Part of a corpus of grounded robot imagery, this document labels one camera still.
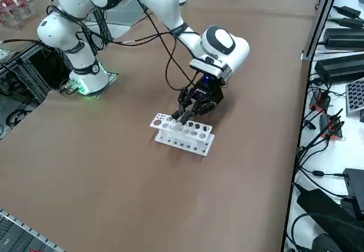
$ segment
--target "grid panel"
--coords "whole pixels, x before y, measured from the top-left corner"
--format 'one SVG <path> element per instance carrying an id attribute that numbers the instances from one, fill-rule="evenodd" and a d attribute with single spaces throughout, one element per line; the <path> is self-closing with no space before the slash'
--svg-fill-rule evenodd
<path id="1" fill-rule="evenodd" d="M 29 245 L 29 243 L 32 241 L 32 239 L 33 236 L 30 233 L 23 230 L 22 235 L 20 235 L 20 237 L 11 247 L 9 252 L 23 252 L 25 248 Z"/>
<path id="2" fill-rule="evenodd" d="M 15 245 L 17 240 L 20 239 L 23 232 L 24 230 L 22 228 L 12 223 L 0 241 L 0 252 L 10 252 L 11 248 Z"/>
<path id="3" fill-rule="evenodd" d="M 349 112 L 364 109 L 364 79 L 346 85 L 346 105 Z"/>
<path id="4" fill-rule="evenodd" d="M 40 250 L 43 242 L 38 240 L 37 238 L 33 238 L 29 245 L 26 247 L 25 252 L 29 252 L 30 250 Z"/>
<path id="5" fill-rule="evenodd" d="M 0 222 L 0 239 L 8 232 L 13 223 L 5 218 Z"/>

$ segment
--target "metal frame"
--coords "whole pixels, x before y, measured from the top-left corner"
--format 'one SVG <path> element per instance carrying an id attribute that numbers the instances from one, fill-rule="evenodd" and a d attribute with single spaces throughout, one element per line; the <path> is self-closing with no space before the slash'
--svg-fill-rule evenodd
<path id="1" fill-rule="evenodd" d="M 41 242 L 43 242 L 44 244 L 46 244 L 47 246 L 49 246 L 51 249 L 54 249 L 56 252 L 65 252 L 58 245 L 54 244 L 53 242 L 51 242 L 50 240 L 48 240 L 45 236 L 41 235 L 40 233 L 38 233 L 34 229 L 30 228 L 29 226 L 27 226 L 23 222 L 19 221 L 17 218 L 15 218 L 14 216 L 10 215 L 9 213 L 7 213 L 3 209 L 0 209 L 0 220 L 1 220 L 1 217 L 4 217 L 5 219 L 11 221 L 11 223 L 13 223 L 14 225 L 22 228 L 25 232 L 30 233 L 35 238 L 37 238 L 38 240 L 40 240 Z"/>
<path id="2" fill-rule="evenodd" d="M 18 79 L 25 84 L 39 104 L 45 100 L 51 88 L 35 67 L 28 63 L 30 63 L 29 58 L 42 49 L 44 49 L 44 47 L 39 44 L 31 44 L 24 51 L 20 52 L 18 56 L 7 63 L 7 68 L 12 70 Z M 24 61 L 26 64 L 20 65 L 18 64 L 18 60 Z M 7 68 L 1 67 L 0 65 L 0 76 L 8 72 Z"/>
<path id="3" fill-rule="evenodd" d="M 311 60 L 313 58 L 333 2 L 334 0 L 320 0 L 319 8 L 309 33 L 308 41 L 303 49 L 304 60 Z"/>

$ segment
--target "wire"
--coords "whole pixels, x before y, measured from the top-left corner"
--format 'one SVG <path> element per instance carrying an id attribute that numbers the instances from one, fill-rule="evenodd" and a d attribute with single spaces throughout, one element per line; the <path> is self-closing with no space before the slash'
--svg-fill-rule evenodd
<path id="1" fill-rule="evenodd" d="M 318 89 L 321 89 L 320 87 L 316 87 L 316 86 L 311 86 L 310 87 L 311 89 L 313 89 L 313 90 L 318 90 Z M 330 91 L 329 90 L 329 93 L 331 93 L 331 94 L 334 94 L 335 96 L 337 96 L 337 97 L 343 97 L 343 96 L 345 96 L 346 95 L 346 92 L 343 92 L 343 93 L 337 93 L 337 92 L 334 92 L 334 91 Z"/>
<path id="2" fill-rule="evenodd" d="M 334 218 L 334 217 L 331 217 L 331 216 L 328 216 L 328 215 L 323 215 L 323 214 L 319 214 L 319 213 L 304 213 L 304 214 L 301 214 L 300 216 L 298 216 L 292 223 L 292 227 L 291 227 L 291 237 L 292 237 L 292 240 L 293 240 L 293 244 L 296 243 L 296 240 L 295 240 L 295 226 L 297 224 L 297 222 L 302 219 L 303 217 L 306 217 L 306 216 L 310 216 L 311 218 L 316 216 L 316 217 L 321 217 L 321 218 L 326 218 L 328 220 L 332 220 L 332 221 L 335 221 L 335 222 L 339 222 L 341 223 L 342 225 L 346 225 L 352 229 L 356 229 L 358 231 L 361 231 L 362 233 L 364 233 L 364 227 L 361 227 L 361 226 L 357 226 L 357 225 L 353 225 L 353 224 L 350 224 L 348 222 L 345 222 L 343 220 L 340 220 L 340 219 L 337 219 L 337 218 Z"/>
<path id="3" fill-rule="evenodd" d="M 172 49 L 172 52 L 171 52 L 171 55 L 173 56 L 173 54 L 175 53 L 176 51 L 176 47 L 177 47 L 177 39 L 175 39 L 175 43 L 173 45 L 173 49 Z M 168 68 L 169 68 L 169 64 L 171 63 L 171 60 L 172 60 L 172 56 L 169 57 L 168 59 L 168 62 L 167 62 L 167 65 L 166 65 L 166 71 L 165 71 L 165 78 L 166 78 L 166 82 L 168 84 L 168 86 L 173 90 L 173 91 L 182 91 L 184 88 L 188 88 L 191 86 L 191 84 L 193 83 L 193 81 L 196 79 L 197 75 L 198 75 L 198 72 L 195 73 L 194 77 L 192 78 L 192 81 L 185 87 L 181 88 L 181 89 L 177 89 L 175 87 L 173 87 L 168 79 Z"/>
<path id="4" fill-rule="evenodd" d="M 31 39 L 9 39 L 9 40 L 3 40 L 0 41 L 0 44 L 5 44 L 5 43 L 16 43 L 16 42 L 30 42 L 30 43 L 35 43 L 38 44 L 40 46 L 49 48 L 49 46 L 45 45 L 44 43 L 42 43 L 40 40 L 31 40 Z"/>
<path id="5" fill-rule="evenodd" d="M 286 237 L 287 237 L 287 239 L 295 246 L 295 248 L 297 249 L 297 251 L 299 252 L 299 251 L 301 251 L 301 249 L 299 248 L 299 246 L 298 246 L 298 244 L 296 244 L 293 240 L 292 240 L 292 238 L 288 235 L 288 233 L 286 233 Z"/>
<path id="6" fill-rule="evenodd" d="M 314 145 L 318 145 L 318 144 L 320 144 L 320 143 L 322 143 L 323 141 L 327 141 L 327 143 L 326 143 L 326 146 L 322 149 L 322 150 L 318 150 L 318 151 L 315 151 L 315 152 L 313 152 L 313 153 L 311 153 L 306 159 L 305 159 L 305 161 L 303 161 L 302 162 L 302 164 L 300 164 L 300 161 L 299 161 L 299 163 L 298 163 L 298 165 L 299 165 L 299 168 L 301 168 L 306 162 L 307 162 L 307 160 L 310 158 L 310 157 L 312 157 L 313 155 L 315 155 L 315 154 L 318 154 L 319 152 L 323 152 L 323 151 L 325 151 L 328 147 L 329 147 L 329 140 L 327 139 L 327 138 L 324 138 L 323 140 L 321 140 L 321 141 L 319 141 L 319 142 L 317 142 L 316 144 L 314 144 Z"/>
<path id="7" fill-rule="evenodd" d="M 169 54 L 169 56 L 171 57 L 171 59 L 173 60 L 173 62 L 177 65 L 177 67 L 181 70 L 181 72 L 183 73 L 183 75 L 186 77 L 186 79 L 191 83 L 193 84 L 194 86 L 196 86 L 194 83 L 193 83 L 193 80 L 191 80 L 188 75 L 183 71 L 182 67 L 176 62 L 176 60 L 173 58 L 172 54 L 170 53 L 169 49 L 167 48 L 167 45 L 166 43 L 164 42 L 162 36 L 160 35 L 160 32 L 157 28 L 157 26 L 155 25 L 154 21 L 152 20 L 152 18 L 149 16 L 148 12 L 146 11 L 146 9 L 143 7 L 143 4 L 141 3 L 140 0 L 136 0 L 139 5 L 142 7 L 144 13 L 147 15 L 147 18 L 149 19 L 149 21 L 151 22 L 153 28 L 155 29 L 155 31 L 157 32 L 158 34 L 158 37 L 160 38 L 160 41 L 162 42 L 163 46 L 164 46 L 164 49 L 166 49 L 167 53 Z"/>
<path id="8" fill-rule="evenodd" d="M 300 167 L 301 170 L 304 170 L 305 172 L 307 173 L 310 173 L 312 174 L 313 176 L 316 176 L 316 177 L 324 177 L 324 176 L 336 176 L 336 177 L 347 177 L 348 175 L 347 174 L 344 174 L 344 173 L 325 173 L 323 171 L 309 171 L 309 170 L 306 170 L 305 168 L 303 167 Z"/>
<path id="9" fill-rule="evenodd" d="M 304 118 L 303 120 L 305 120 L 306 118 L 308 118 L 315 110 L 311 110 Z"/>
<path id="10" fill-rule="evenodd" d="M 315 114 L 310 120 L 306 121 L 306 123 L 304 123 L 301 127 L 301 130 L 303 130 L 309 123 L 311 123 L 316 117 L 318 117 L 322 112 L 324 111 L 324 109 L 322 109 L 321 111 L 319 111 L 317 114 Z"/>
<path id="11" fill-rule="evenodd" d="M 339 194 L 336 194 L 336 193 L 333 193 L 333 192 L 331 192 L 331 191 L 329 191 L 328 189 L 326 189 L 326 188 L 324 188 L 324 187 L 322 187 L 321 185 L 319 185 L 319 184 L 317 184 L 314 180 L 312 180 L 312 178 L 311 177 L 309 177 L 308 175 L 307 175 L 307 173 L 304 171 L 304 170 L 302 170 L 301 168 L 300 168 L 300 171 L 308 178 L 308 180 L 310 180 L 314 185 L 316 185 L 317 187 L 319 187 L 320 189 L 322 189 L 323 191 L 326 191 L 328 194 L 331 194 L 331 195 L 333 195 L 333 196 L 335 196 L 335 197 L 338 197 L 338 198 L 341 198 L 341 199 L 348 199 L 348 198 L 351 198 L 351 196 L 347 196 L 347 195 L 339 195 Z"/>

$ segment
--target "electronic device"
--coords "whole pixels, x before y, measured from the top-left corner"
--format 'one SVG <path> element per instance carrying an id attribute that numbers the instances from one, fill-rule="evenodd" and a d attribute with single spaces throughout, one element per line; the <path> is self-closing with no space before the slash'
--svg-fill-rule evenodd
<path id="1" fill-rule="evenodd" d="M 364 79 L 348 83 L 346 88 L 346 110 L 348 113 L 364 109 Z"/>
<path id="2" fill-rule="evenodd" d="M 364 171 L 346 168 L 343 172 L 348 194 L 355 197 L 352 201 L 354 213 L 358 220 L 364 219 Z"/>
<path id="3" fill-rule="evenodd" d="M 314 90 L 311 101 L 309 103 L 309 108 L 311 110 L 315 109 L 315 111 L 318 112 L 324 110 L 324 113 L 326 113 L 329 108 L 330 101 L 331 97 L 329 96 L 327 91 L 322 91 L 321 89 Z"/>
<path id="4" fill-rule="evenodd" d="M 312 252 L 343 252 L 327 235 L 320 234 L 312 242 Z"/>
<path id="5" fill-rule="evenodd" d="M 363 20 L 351 18 L 329 18 L 328 22 L 337 23 L 339 26 L 351 28 L 361 28 L 364 25 Z"/>
<path id="6" fill-rule="evenodd" d="M 330 36 L 364 36 L 364 29 L 362 28 L 327 28 L 324 33 L 324 40 Z"/>
<path id="7" fill-rule="evenodd" d="M 356 9 L 352 9 L 348 6 L 333 6 L 333 9 L 335 9 L 339 14 L 344 15 L 350 19 L 359 19 L 360 11 Z"/>
<path id="8" fill-rule="evenodd" d="M 364 77 L 364 54 L 319 60 L 315 70 L 323 80 L 332 84 L 361 79 Z"/>
<path id="9" fill-rule="evenodd" d="M 53 10 L 38 27 L 40 39 L 48 46 L 62 50 L 73 66 L 70 82 L 76 82 L 82 95 L 103 90 L 108 85 L 107 73 L 95 58 L 90 45 L 76 38 L 76 32 L 84 27 L 82 20 L 97 7 L 112 9 L 129 0 L 59 0 L 60 7 Z M 137 0 L 148 7 L 156 17 L 180 40 L 192 56 L 192 69 L 204 74 L 205 83 L 196 85 L 192 94 L 206 93 L 206 103 L 216 101 L 220 89 L 246 60 L 250 47 L 242 38 L 236 37 L 220 26 L 210 26 L 202 35 L 194 32 L 180 14 L 180 0 Z"/>
<path id="10" fill-rule="evenodd" d="M 364 37 L 353 34 L 335 34 L 327 36 L 323 42 L 319 42 L 318 44 L 325 46 L 326 49 L 363 50 Z"/>
<path id="11" fill-rule="evenodd" d="M 330 126 L 323 132 L 322 137 L 342 138 L 342 125 L 344 124 L 344 121 L 340 121 L 339 118 L 335 120 L 332 115 L 320 115 L 320 131 L 322 131 L 328 124 L 330 124 Z"/>
<path id="12" fill-rule="evenodd" d="M 300 195 L 297 203 L 322 227 L 337 246 L 344 252 L 362 252 L 364 250 L 364 232 L 347 226 L 342 222 L 363 228 L 364 226 L 349 215 L 344 208 L 336 204 L 320 189 L 308 191 L 295 184 Z"/>

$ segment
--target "black power adapter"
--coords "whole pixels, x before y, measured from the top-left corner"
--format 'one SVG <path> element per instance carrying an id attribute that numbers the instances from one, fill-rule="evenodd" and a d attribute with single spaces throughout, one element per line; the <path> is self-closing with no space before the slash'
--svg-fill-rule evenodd
<path id="1" fill-rule="evenodd" d="M 334 34 L 324 37 L 323 42 L 319 45 L 325 46 L 326 49 L 338 49 L 356 51 L 364 49 L 364 35 L 355 34 Z"/>
<path id="2" fill-rule="evenodd" d="M 364 251 L 364 232 L 353 228 L 364 226 L 336 204 L 320 189 L 308 191 L 295 184 L 300 191 L 297 203 L 322 227 L 337 246 L 345 252 Z"/>
<path id="3" fill-rule="evenodd" d="M 364 77 L 364 54 L 319 60 L 315 71 L 332 84 L 361 79 Z"/>
<path id="4" fill-rule="evenodd" d="M 364 220 L 364 171 L 346 168 L 343 174 L 348 194 L 355 197 L 352 201 L 355 217 Z"/>
<path id="5" fill-rule="evenodd" d="M 362 28 L 364 21 L 359 19 L 350 18 L 330 18 L 329 22 L 337 23 L 339 26 L 350 27 L 350 28 Z"/>
<path id="6" fill-rule="evenodd" d="M 348 6 L 333 6 L 333 9 L 335 9 L 339 14 L 346 16 L 350 19 L 357 19 L 360 16 L 360 11 L 352 9 Z"/>

